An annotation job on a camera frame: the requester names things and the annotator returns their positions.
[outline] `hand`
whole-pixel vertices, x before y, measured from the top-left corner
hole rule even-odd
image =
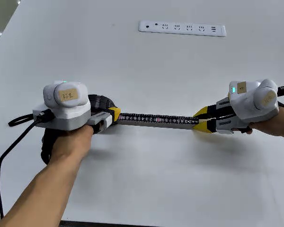
[[[93,133],[93,128],[88,125],[73,131],[66,131],[65,135],[59,137],[54,143],[50,163],[64,157],[81,161],[90,149]]]
[[[267,121],[251,123],[250,128],[257,129],[266,134],[284,137],[284,108],[279,107],[279,114]]]

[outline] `black strap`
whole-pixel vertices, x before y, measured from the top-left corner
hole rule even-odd
[[[278,104],[279,104],[279,107],[283,107],[284,108],[284,104],[283,103],[278,102]]]
[[[33,114],[27,114],[27,115],[23,115],[21,117],[17,117],[15,118],[14,120],[11,120],[9,122],[9,127],[14,127],[16,125],[19,125],[19,124],[22,124],[22,123],[25,123],[25,122],[28,122],[28,121],[31,121],[34,119],[34,116]]]

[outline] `finger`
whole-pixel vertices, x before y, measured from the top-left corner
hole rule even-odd
[[[248,135],[252,134],[252,130],[246,132]]]
[[[249,131],[247,131],[246,134],[248,134],[248,135],[252,134],[252,129],[249,130]]]

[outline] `forearm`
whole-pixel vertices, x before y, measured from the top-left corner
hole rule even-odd
[[[0,227],[57,227],[80,166],[80,159],[51,160],[21,194]]]

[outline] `white table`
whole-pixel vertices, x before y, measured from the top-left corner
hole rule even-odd
[[[227,37],[139,33],[139,20],[226,25]],[[24,0],[0,38],[0,155],[56,79],[124,112],[194,114],[231,80],[284,85],[284,0]],[[44,164],[35,128],[2,166],[7,212]],[[96,135],[65,220],[284,226],[284,139],[116,126]]]

